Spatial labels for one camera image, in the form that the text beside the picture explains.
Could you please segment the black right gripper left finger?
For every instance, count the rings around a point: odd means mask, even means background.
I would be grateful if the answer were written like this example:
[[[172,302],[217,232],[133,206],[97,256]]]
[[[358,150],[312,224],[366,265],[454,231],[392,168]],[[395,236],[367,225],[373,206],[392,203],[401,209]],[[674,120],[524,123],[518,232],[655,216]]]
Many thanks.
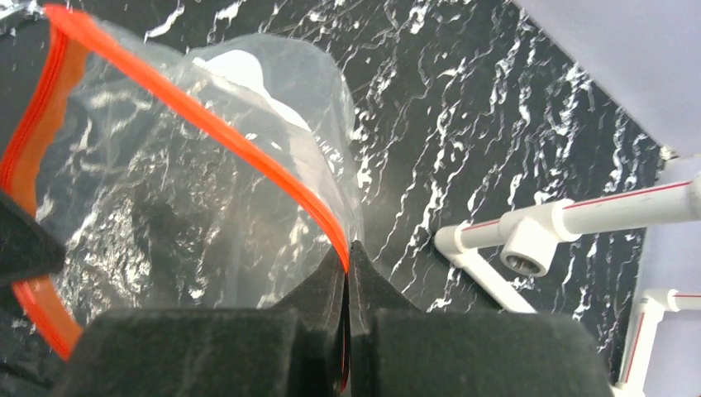
[[[338,396],[346,274],[334,251],[267,309],[121,309],[84,331],[54,396]]]

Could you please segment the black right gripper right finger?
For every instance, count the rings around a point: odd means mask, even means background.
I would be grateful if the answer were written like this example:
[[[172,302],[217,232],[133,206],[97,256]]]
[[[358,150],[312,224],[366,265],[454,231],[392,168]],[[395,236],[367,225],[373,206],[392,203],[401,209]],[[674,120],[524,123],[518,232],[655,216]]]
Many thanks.
[[[427,313],[350,247],[354,396],[610,396],[594,340],[550,313]]]

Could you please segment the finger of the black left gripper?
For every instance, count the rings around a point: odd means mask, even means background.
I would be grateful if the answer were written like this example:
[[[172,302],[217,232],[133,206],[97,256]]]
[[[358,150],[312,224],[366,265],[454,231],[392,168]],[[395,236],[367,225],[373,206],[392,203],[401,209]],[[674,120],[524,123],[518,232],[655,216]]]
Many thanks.
[[[1,285],[64,269],[64,246],[1,191]]]

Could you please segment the clear zip bag orange zipper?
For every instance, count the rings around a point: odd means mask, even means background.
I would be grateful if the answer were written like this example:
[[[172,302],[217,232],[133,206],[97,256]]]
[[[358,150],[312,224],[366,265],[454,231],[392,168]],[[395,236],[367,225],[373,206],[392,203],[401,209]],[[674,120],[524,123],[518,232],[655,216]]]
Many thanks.
[[[354,104],[310,42],[181,53],[49,4],[45,66],[1,187],[65,251],[13,284],[63,359],[100,313],[269,307],[362,237]]]

